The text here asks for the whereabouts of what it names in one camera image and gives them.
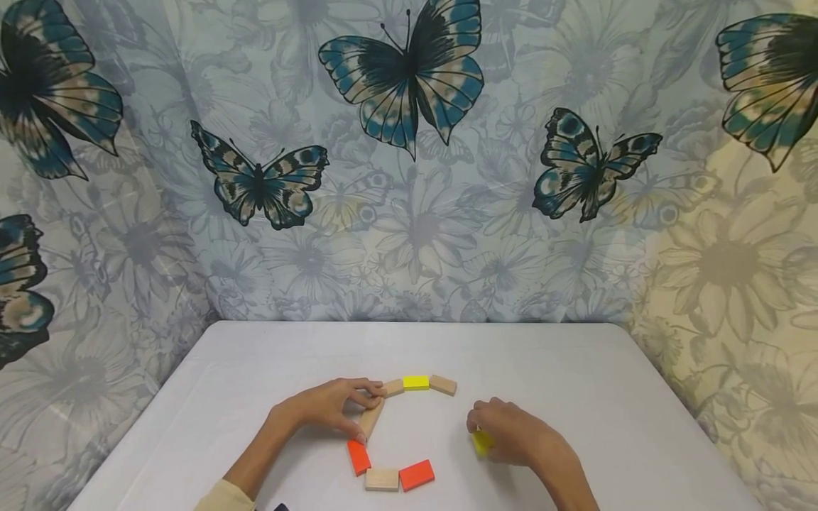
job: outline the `forearm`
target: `forearm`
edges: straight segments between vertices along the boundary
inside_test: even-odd
[[[549,460],[538,460],[532,470],[548,490],[558,511],[600,511],[591,486],[576,455],[560,456],[560,466],[548,466]]]
[[[278,455],[299,428],[285,404],[286,401],[270,410],[253,441],[224,474],[225,481],[238,486],[251,500],[256,500]]]

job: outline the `fabric backdrop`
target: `fabric backdrop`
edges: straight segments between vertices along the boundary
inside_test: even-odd
[[[717,39],[818,7],[426,3],[0,0],[0,507],[65,509],[223,317],[613,322],[818,510],[818,18]]]

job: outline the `white table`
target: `white table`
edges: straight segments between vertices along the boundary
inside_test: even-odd
[[[437,480],[363,490],[344,439],[303,432],[258,509],[554,509],[526,469],[476,459],[465,416],[513,399],[562,432],[604,511],[760,509],[624,330],[613,325],[219,322],[196,344],[70,509],[192,509],[244,450],[270,406],[336,376],[440,374],[455,397],[390,398],[373,465],[431,459]]]

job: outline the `red block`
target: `red block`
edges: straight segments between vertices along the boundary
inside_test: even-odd
[[[366,447],[363,444],[350,440],[347,442],[347,447],[349,448],[349,458],[353,461],[356,477],[366,472],[368,468],[372,468],[372,463],[369,460],[369,455],[366,453]]]
[[[427,482],[434,481],[434,471],[428,459],[401,470],[400,476],[404,491],[409,491],[418,486],[423,486]]]

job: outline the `beige sleeve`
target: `beige sleeve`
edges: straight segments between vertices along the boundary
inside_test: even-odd
[[[255,503],[238,486],[219,480],[193,511],[254,511]]]

